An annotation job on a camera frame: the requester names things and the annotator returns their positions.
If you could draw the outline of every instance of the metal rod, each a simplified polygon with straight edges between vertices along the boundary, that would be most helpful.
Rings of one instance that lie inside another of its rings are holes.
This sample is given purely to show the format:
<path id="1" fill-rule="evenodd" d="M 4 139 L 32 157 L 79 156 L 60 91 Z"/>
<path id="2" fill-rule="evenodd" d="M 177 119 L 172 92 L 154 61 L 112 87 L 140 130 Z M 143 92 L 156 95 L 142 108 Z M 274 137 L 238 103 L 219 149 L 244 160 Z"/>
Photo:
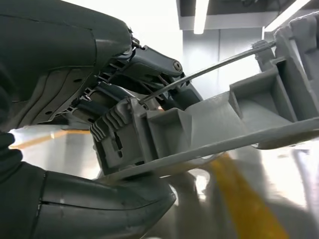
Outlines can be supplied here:
<path id="1" fill-rule="evenodd" d="M 261 52 L 261 51 L 264 51 L 264 50 L 266 50 L 266 49 L 268 49 L 268 48 L 271 48 L 271 47 L 274 47 L 275 45 L 276 45 L 276 42 L 271 41 L 271 42 L 268 42 L 268 43 L 266 43 L 266 44 L 264 44 L 264 45 L 262 45 L 262 46 L 249 49 L 248 51 L 244 51 L 244 52 L 242 52 L 242 53 L 240 53 L 240 54 L 237 54 L 237 55 L 235 55 L 235 56 L 232 56 L 232 57 L 230 57 L 230 58 L 228 58 L 228 59 L 225 59 L 225 60 L 223 60 L 223 61 L 220 61 L 218 63 L 209 66 L 208 68 L 205 68 L 205 69 L 203 69 L 203 70 L 200 70 L 200 71 L 197 71 L 197 72 L 195 72 L 194 74 L 186 76 L 186 77 L 184 77 L 182 79 L 175 81 L 174 83 L 163 87 L 162 89 L 160 89 L 160 90 L 156 91 L 154 93 L 152 93 L 149 96 L 141 99 L 139 101 L 139 103 L 143 104 L 143 103 L 145 103 L 146 101 L 149 101 L 150 99 L 153 99 L 153 98 L 156 97 L 158 95 L 163 94 L 164 92 L 174 89 L 176 86 L 181 85 L 183 83 L 192 80 L 194 78 L 199 77 L 199 76 L 201 76 L 201 75 L 203 75 L 203 74 L 206 74 L 206 73 L 208 73 L 208 72 L 210 72 L 210 71 L 216 70 L 216 69 L 218 69 L 220 67 L 222 67 L 222 66 L 225 66 L 225 65 L 227 65 L 227 64 L 230 64 L 230 63 L 232 63 L 232 62 L 235 62 L 235 61 L 237 61 L 237 60 L 240 60 L 240 59 L 243 59 L 243 58 L 245 58 L 245 57 L 247 57 L 247 56 L 250 56 L 250 55 L 253 55 L 253 54 L 256 54 L 256 53 L 258 53 L 258 52 Z"/>

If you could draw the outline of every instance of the hole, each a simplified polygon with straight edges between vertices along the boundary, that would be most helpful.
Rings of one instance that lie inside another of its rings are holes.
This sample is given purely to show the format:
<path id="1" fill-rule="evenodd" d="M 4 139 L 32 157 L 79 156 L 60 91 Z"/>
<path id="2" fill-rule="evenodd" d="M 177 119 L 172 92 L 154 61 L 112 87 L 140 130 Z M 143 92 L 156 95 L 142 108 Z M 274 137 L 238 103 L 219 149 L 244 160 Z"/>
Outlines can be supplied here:
<path id="1" fill-rule="evenodd" d="M 117 151 L 117 154 L 119 155 L 119 157 L 122 158 L 123 156 L 123 154 L 122 153 L 121 150 Z"/>
<path id="2" fill-rule="evenodd" d="M 119 137 L 116 132 L 114 132 L 114 135 L 115 135 L 115 141 L 116 142 L 117 148 L 122 149 L 123 146 L 122 145 L 122 142 L 119 139 Z"/>

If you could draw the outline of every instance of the gray plastic part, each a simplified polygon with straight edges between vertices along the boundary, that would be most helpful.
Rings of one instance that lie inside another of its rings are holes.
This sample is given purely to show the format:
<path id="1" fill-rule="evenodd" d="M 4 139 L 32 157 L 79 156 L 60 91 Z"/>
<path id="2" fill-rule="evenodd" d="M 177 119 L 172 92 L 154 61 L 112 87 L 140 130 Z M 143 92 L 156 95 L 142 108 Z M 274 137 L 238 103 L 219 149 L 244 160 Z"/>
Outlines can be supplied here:
<path id="1" fill-rule="evenodd" d="M 317 97 L 319 97 L 318 19 L 319 12 L 314 12 L 289 24 L 305 72 Z"/>
<path id="2" fill-rule="evenodd" d="M 258 48 L 259 46 L 262 46 L 264 44 L 267 43 L 267 41 L 265 40 L 261 40 L 261 41 L 258 41 L 256 43 L 254 43 L 252 45 L 252 47 L 254 48 Z M 262 51 L 262 52 L 258 52 L 256 54 L 255 57 L 258 64 L 259 65 L 260 69 L 262 71 L 266 71 L 268 69 L 271 68 L 271 64 L 270 63 L 270 61 L 275 59 L 274 53 L 272 52 L 271 49 L 267 49 L 265 51 Z"/>
<path id="3" fill-rule="evenodd" d="M 129 99 L 143 163 L 119 168 L 99 180 L 119 180 L 148 171 L 163 174 L 173 165 L 205 163 L 217 153 L 234 148 L 254 145 L 271 149 L 318 136 L 316 94 L 319 95 L 319 88 L 309 82 L 290 44 L 291 37 L 290 28 L 277 31 L 276 58 L 256 56 L 264 66 L 263 72 L 184 111 L 147 111 L 138 100 Z"/>

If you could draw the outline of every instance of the gray plastic bracket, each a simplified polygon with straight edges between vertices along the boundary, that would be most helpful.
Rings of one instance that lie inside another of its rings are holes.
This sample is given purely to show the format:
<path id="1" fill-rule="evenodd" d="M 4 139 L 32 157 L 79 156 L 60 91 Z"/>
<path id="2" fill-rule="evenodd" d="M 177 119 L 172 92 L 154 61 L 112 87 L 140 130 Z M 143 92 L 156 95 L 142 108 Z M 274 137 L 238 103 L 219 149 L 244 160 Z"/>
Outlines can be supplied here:
<path id="1" fill-rule="evenodd" d="M 263 67 L 262 73 L 231 84 L 229 92 L 184 111 L 147 111 L 137 99 L 128 99 L 123 109 L 129 112 L 132 121 L 125 127 L 116 124 L 114 129 L 126 157 L 116 159 L 116 170 L 109 163 L 114 159 L 107 157 L 111 170 L 99 181 L 150 171 L 163 176 L 175 166 L 188 169 L 190 164 L 209 162 L 227 150 L 247 145 L 278 148 L 318 136 L 319 102 L 316 95 L 319 95 L 319 88 L 309 81 L 290 44 L 298 24 L 292 25 L 293 30 L 284 27 L 276 32 L 275 56 L 270 51 L 256 55 Z M 312 64 L 317 65 L 319 55 L 313 60 Z M 109 138 L 101 142 L 103 145 Z"/>

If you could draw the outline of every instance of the wall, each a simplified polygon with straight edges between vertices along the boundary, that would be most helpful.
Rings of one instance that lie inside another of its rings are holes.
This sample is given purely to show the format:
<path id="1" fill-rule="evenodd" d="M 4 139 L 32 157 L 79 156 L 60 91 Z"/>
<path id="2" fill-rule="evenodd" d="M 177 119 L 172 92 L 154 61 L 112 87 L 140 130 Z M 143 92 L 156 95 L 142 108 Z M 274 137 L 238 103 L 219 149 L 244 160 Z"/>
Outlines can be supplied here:
<path id="1" fill-rule="evenodd" d="M 183 31 L 183 67 L 187 75 L 248 50 L 261 40 L 261 28 Z M 204 99 L 228 91 L 229 84 L 260 72 L 255 56 L 246 57 L 193 80 Z"/>

